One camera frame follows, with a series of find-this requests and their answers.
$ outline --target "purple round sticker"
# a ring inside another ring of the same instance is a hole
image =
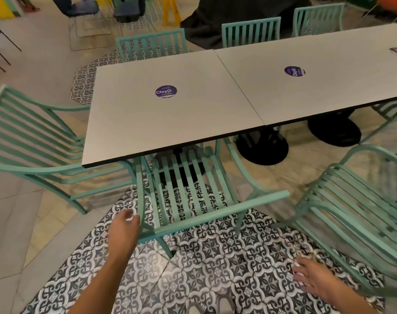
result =
[[[286,74],[293,77],[301,77],[305,74],[305,71],[302,68],[296,66],[286,67],[284,71],[286,72]]]
[[[177,93],[177,89],[174,86],[166,85],[161,86],[155,90],[155,94],[159,98],[170,98]]]

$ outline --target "table leg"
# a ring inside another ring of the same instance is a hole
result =
[[[280,163],[289,152],[286,139],[273,128],[240,134],[236,147],[244,158],[258,165]]]
[[[312,134],[321,141],[336,147],[351,147],[361,140],[360,129],[348,119],[351,113],[352,110],[313,117],[307,121],[307,125]]]
[[[178,164],[181,164],[181,158],[180,158],[180,153],[185,153],[185,157],[187,158],[187,161],[189,161],[189,155],[188,155],[188,152],[190,151],[190,150],[194,150],[194,152],[195,152],[195,154],[196,154],[196,158],[198,158],[198,156],[197,156],[197,149],[198,149],[199,147],[198,146],[196,146],[196,145],[191,145],[191,146],[188,146],[188,147],[184,147],[184,148],[174,148],[172,151],[166,151],[166,152],[160,152],[160,153],[158,153],[158,154],[156,154],[156,156],[155,156],[155,158],[158,160],[158,163],[159,163],[159,167],[161,168],[162,167],[162,158],[163,157],[166,157],[167,159],[168,158],[170,158],[170,156],[171,156],[171,154],[174,154],[175,155],[175,158],[177,159],[177,163]],[[199,168],[200,168],[200,171],[201,171],[201,174],[203,175],[205,172],[206,172],[206,170],[204,169],[204,166],[203,166],[203,164],[201,163],[201,162],[199,162],[198,163],[198,166],[199,166]],[[194,170],[194,166],[192,165],[192,164],[190,164],[189,166],[189,169],[190,169],[190,174],[191,174],[191,178],[193,179],[193,182],[195,183],[196,181],[197,181],[197,175],[196,175],[196,171]],[[188,181],[187,181],[187,177],[186,177],[186,175],[185,175],[185,171],[184,171],[184,168],[183,168],[183,166],[181,165],[180,167],[179,167],[179,169],[180,169],[180,175],[181,175],[181,179],[182,179],[182,181],[183,181],[183,185],[184,186],[188,186]],[[174,186],[174,187],[177,187],[177,178],[176,178],[176,176],[175,176],[175,172],[174,172],[174,170],[173,169],[170,169],[170,176],[171,176],[171,183],[172,183],[172,185]],[[166,185],[166,180],[165,180],[165,174],[164,174],[164,172],[161,172],[160,174],[159,174],[159,178],[161,179],[161,183],[162,183],[162,185]]]

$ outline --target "forearm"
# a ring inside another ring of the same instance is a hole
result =
[[[108,259],[68,314],[111,313],[127,262],[125,259]]]
[[[377,314],[377,311],[349,286],[340,282],[332,298],[331,305],[341,314]]]

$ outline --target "hand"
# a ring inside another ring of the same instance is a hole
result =
[[[108,259],[125,265],[139,241],[139,215],[135,215],[131,222],[126,221],[132,214],[131,209],[120,211],[108,229]]]
[[[335,295],[348,288],[321,263],[302,256],[297,257],[297,263],[301,266],[292,268],[295,272],[293,279],[304,284],[303,291],[319,296],[328,304],[334,305]]]

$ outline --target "white tabletop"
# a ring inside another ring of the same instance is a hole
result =
[[[158,97],[157,89],[166,85],[177,93]],[[101,66],[82,165],[110,163],[263,125],[213,50]]]
[[[397,24],[215,52],[265,125],[397,97]],[[301,77],[285,72],[304,69]]]

